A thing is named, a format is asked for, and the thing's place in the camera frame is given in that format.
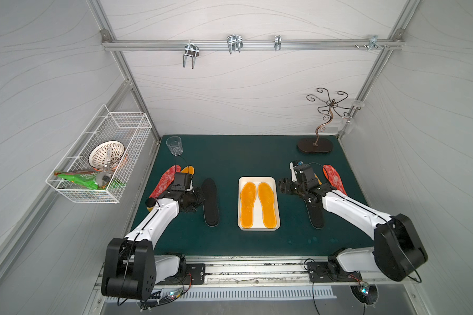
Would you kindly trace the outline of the dark metal jewelry stand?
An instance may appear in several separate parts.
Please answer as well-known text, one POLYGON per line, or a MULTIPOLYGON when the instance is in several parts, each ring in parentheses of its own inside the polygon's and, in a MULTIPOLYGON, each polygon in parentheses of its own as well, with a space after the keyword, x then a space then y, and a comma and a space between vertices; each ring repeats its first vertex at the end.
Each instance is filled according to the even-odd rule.
POLYGON ((349 97, 345 91, 337 91, 332 97, 329 90, 318 87, 316 94, 308 94, 306 99, 310 102, 318 102, 317 111, 322 115, 322 122, 315 129, 315 137, 302 138, 297 142, 297 148, 305 154, 324 154, 333 150, 334 145, 329 139, 321 135, 336 116, 343 119, 349 118, 350 108, 340 106, 349 97))

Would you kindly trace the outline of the clear drinking glass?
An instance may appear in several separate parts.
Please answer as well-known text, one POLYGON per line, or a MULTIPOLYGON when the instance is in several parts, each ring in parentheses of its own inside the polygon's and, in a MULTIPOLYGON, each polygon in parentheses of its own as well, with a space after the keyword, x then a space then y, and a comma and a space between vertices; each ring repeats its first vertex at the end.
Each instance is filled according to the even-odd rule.
POLYGON ((173 156, 181 156, 183 153, 183 145, 180 136, 171 136, 166 139, 166 145, 173 156))

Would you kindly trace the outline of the white plastic strainer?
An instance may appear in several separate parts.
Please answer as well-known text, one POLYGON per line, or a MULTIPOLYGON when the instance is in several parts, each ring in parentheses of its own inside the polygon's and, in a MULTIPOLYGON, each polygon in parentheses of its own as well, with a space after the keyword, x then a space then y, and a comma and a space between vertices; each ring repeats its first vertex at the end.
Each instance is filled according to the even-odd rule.
POLYGON ((116 169, 125 153, 125 146, 115 140, 95 147, 88 157, 89 165, 96 170, 116 169))

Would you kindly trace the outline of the middle metal hook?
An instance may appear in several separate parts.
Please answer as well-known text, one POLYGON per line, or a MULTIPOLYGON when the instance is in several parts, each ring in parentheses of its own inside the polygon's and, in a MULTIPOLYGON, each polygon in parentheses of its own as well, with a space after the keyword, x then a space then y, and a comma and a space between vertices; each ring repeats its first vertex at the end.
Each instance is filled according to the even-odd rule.
POLYGON ((227 37, 227 47, 230 55, 233 52, 241 52, 243 48, 243 38, 241 35, 230 35, 227 37))

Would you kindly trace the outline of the left orange insole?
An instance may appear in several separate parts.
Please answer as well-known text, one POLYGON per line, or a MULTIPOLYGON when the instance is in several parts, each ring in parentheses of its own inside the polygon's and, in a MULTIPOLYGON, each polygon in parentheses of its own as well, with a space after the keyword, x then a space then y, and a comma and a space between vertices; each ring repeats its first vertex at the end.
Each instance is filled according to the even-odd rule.
POLYGON ((186 166, 186 167, 184 167, 184 168, 181 170, 181 173, 186 173, 186 174, 194 175, 194 167, 191 166, 191 165, 186 166))

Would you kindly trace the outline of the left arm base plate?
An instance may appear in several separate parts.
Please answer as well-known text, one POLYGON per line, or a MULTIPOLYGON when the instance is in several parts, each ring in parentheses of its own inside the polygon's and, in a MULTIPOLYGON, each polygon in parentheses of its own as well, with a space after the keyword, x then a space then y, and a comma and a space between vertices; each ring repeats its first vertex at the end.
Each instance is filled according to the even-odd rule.
POLYGON ((186 264, 181 265, 176 275, 168 277, 159 282, 161 286, 174 285, 202 285, 205 284, 206 265, 205 264, 186 264))

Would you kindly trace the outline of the black insole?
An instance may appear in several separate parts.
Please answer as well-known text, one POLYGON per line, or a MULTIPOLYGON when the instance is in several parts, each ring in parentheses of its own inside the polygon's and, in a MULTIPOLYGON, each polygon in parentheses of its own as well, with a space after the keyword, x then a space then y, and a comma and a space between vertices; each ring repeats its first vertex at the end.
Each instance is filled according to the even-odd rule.
POLYGON ((316 229, 322 229, 325 226, 322 201, 318 198, 309 197, 305 199, 305 204, 312 226, 316 229))
POLYGON ((209 227, 216 227, 220 222, 218 189, 212 178, 203 181, 202 193, 204 195, 204 220, 209 227))

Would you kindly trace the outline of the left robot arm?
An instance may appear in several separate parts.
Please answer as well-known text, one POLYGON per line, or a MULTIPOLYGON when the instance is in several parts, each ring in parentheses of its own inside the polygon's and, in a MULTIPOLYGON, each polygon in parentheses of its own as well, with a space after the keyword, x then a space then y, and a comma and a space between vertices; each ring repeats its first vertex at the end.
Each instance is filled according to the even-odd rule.
POLYGON ((168 225, 182 211, 202 203, 193 188, 192 174, 176 173, 173 182, 145 205, 149 214, 123 238, 114 238, 106 248, 101 293, 105 297, 147 301, 154 286, 174 275, 181 266, 178 255, 155 255, 155 247, 168 225))

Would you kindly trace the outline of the fuzzy yellow insole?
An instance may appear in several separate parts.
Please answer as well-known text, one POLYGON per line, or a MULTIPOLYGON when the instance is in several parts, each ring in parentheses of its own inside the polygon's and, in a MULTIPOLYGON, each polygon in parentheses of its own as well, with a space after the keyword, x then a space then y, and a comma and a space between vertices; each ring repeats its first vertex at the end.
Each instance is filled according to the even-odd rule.
POLYGON ((273 189, 266 182, 258 185, 258 195, 261 203, 264 226, 268 229, 274 229, 277 226, 275 214, 275 195, 273 189))
POLYGON ((243 228, 251 228, 254 224, 254 203, 257 188, 253 182, 247 182, 240 192, 240 224, 243 228))

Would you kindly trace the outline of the right orange insole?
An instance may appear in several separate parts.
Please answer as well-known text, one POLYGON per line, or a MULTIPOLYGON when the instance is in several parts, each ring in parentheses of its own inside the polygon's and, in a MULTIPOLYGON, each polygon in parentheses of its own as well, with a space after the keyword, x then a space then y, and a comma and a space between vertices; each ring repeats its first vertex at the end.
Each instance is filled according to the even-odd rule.
POLYGON ((314 175, 315 175, 315 178, 317 179, 319 185, 322 185, 322 182, 321 182, 321 180, 319 179, 319 177, 318 177, 315 173, 314 173, 314 175))

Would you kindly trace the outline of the small metal hook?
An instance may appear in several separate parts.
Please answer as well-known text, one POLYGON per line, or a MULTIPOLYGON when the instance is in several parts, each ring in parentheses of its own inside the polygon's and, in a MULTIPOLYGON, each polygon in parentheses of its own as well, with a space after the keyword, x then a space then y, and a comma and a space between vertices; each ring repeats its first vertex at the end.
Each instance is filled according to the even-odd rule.
POLYGON ((275 51, 280 51, 281 50, 281 45, 282 45, 282 38, 280 35, 276 35, 274 39, 274 50, 275 51))

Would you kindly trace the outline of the white storage box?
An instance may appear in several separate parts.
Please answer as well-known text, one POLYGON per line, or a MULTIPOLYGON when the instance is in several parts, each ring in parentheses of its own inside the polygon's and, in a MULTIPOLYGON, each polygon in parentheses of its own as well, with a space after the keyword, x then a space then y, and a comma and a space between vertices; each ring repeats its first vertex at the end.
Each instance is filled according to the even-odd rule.
POLYGON ((278 208, 278 201, 277 201, 277 189, 276 189, 276 182, 273 177, 241 177, 239 179, 238 183, 238 226, 241 230, 245 232, 249 231, 260 231, 260 232, 272 232, 276 231, 280 226, 281 226, 281 221, 280 221, 280 215, 279 215, 279 208, 278 208), (243 186, 247 182, 253 182, 256 185, 257 188, 257 196, 256 196, 256 201, 254 203, 254 224, 251 228, 243 228, 242 225, 240 224, 240 212, 241 212, 241 204, 240 204, 240 192, 243 189, 243 186), (260 198, 258 195, 258 185, 261 182, 266 182, 268 185, 273 189, 274 195, 275 195, 275 214, 277 218, 277 226, 274 229, 268 229, 264 226, 263 223, 263 215, 262 215, 262 210, 261 210, 261 203, 260 203, 260 198))

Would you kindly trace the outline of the red insole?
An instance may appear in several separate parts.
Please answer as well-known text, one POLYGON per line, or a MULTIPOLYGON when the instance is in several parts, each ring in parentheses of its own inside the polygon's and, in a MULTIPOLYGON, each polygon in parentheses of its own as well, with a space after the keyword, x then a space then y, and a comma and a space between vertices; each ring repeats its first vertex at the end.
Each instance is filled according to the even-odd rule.
POLYGON ((328 182, 335 187, 337 190, 341 191, 343 194, 347 194, 342 183, 341 177, 338 174, 337 170, 333 168, 331 165, 324 165, 323 166, 323 174, 328 182))
POLYGON ((175 174, 181 171, 181 167, 179 165, 174 165, 169 168, 163 176, 161 176, 156 188, 153 190, 150 198, 158 198, 167 188, 169 185, 172 184, 175 178, 175 174))

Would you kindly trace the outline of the orange insole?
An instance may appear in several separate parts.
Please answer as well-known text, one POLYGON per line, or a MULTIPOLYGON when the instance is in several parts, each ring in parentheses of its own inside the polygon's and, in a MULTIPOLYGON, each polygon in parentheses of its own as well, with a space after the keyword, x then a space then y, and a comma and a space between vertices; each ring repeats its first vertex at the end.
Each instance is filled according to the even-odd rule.
POLYGON ((319 185, 322 185, 322 182, 321 182, 321 180, 319 179, 319 177, 318 177, 315 173, 314 173, 314 175, 315 175, 315 178, 317 179, 319 185))
POLYGON ((184 168, 181 170, 181 173, 186 173, 186 174, 194 175, 194 167, 191 166, 191 165, 186 166, 186 167, 184 167, 184 168))

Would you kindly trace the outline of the yellow juice bottle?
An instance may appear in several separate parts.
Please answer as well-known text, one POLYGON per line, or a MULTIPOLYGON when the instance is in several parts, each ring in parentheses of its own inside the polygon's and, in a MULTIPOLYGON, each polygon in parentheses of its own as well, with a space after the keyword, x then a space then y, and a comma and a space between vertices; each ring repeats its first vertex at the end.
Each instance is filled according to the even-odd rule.
POLYGON ((160 204, 156 198, 150 197, 145 201, 145 206, 147 211, 151 212, 157 210, 160 207, 160 204))

